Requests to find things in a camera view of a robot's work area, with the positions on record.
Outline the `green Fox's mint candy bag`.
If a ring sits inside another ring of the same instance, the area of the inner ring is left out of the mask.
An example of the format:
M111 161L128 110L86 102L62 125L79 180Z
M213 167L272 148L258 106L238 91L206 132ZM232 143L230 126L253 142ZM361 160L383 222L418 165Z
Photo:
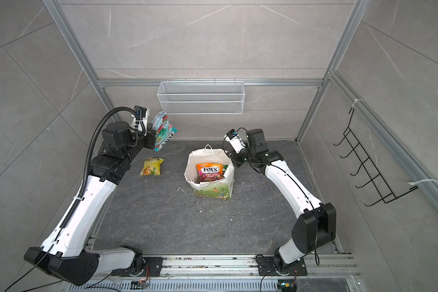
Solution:
M159 152L167 141L177 133L177 129L169 122L165 111L158 113L152 121L152 129L156 132L154 150Z

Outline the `yellow chips snack bag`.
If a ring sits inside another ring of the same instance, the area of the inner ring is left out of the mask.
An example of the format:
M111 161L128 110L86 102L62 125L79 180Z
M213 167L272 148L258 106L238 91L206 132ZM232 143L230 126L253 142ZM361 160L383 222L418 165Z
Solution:
M143 163L143 168L140 172L140 176L161 174L161 164L164 162L163 158L146 158Z

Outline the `white printed paper bag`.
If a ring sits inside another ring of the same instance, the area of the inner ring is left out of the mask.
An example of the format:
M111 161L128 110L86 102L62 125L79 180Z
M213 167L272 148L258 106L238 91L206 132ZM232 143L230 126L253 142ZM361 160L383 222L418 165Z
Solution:
M232 197L234 172L227 153L208 144L189 154L184 177L196 195L228 200Z

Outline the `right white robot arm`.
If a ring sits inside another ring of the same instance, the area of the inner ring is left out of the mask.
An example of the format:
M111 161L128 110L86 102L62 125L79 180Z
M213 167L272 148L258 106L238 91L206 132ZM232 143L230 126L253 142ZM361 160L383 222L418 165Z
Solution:
M234 165L250 165L254 171L266 176L285 197L296 216L291 239L274 252L274 272L290 273L306 255L336 239L335 207L316 198L293 174L283 156L268 148L263 130L247 131L244 142L238 131L232 129L224 141L233 148L227 156Z

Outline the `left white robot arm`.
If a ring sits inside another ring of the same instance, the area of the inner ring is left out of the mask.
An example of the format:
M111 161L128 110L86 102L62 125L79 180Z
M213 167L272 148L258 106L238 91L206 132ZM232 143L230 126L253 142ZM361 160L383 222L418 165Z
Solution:
M135 132L127 122L113 122L102 131L101 154L90 162L82 195L76 195L51 235L39 247L30 247L24 260L44 273L73 285L93 276L115 272L138 276L145 272L142 250L130 246L90 251L86 246L115 188L143 148L155 145L155 131Z

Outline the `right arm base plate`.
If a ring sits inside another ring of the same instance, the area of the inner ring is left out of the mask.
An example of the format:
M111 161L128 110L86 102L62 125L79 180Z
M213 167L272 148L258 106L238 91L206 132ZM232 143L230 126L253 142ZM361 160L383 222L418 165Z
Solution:
M274 256L255 256L260 276L307 276L307 268L303 259L285 264L278 254Z

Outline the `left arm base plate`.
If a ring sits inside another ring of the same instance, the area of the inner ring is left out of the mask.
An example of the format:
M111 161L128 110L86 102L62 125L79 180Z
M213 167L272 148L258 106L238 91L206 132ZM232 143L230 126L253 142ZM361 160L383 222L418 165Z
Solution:
M135 259L126 269L113 270L112 276L120 277L159 277L163 267L162 257L143 257Z

